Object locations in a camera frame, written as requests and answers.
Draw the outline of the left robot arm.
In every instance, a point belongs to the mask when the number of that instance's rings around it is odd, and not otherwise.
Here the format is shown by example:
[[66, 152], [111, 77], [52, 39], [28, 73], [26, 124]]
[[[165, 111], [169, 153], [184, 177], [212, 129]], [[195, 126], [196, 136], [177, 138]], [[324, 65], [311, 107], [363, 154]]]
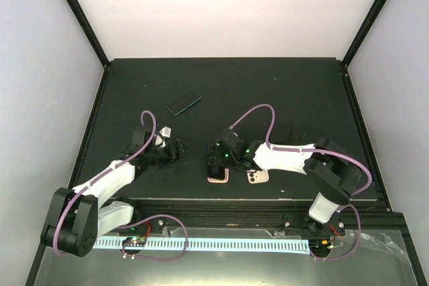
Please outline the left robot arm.
[[118, 159], [87, 182], [60, 188], [52, 196], [40, 241], [58, 253], [86, 256], [97, 238], [125, 227], [138, 231], [144, 222], [131, 202], [111, 201], [150, 167], [167, 167], [181, 159], [187, 144], [170, 136], [170, 128], [152, 131], [140, 126]]

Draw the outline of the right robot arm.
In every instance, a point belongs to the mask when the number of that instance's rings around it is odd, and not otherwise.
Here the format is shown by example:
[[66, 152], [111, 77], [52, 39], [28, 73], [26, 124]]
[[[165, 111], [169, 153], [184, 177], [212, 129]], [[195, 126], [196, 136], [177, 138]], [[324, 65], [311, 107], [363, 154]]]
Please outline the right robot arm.
[[269, 181], [273, 170], [309, 177], [318, 191], [299, 229], [321, 234], [332, 216], [349, 205], [362, 191], [362, 177], [371, 179], [368, 169], [330, 140], [309, 145], [275, 145], [254, 141], [248, 144], [234, 133], [218, 139], [206, 150], [207, 180], [225, 184], [232, 170], [244, 172], [250, 184]]

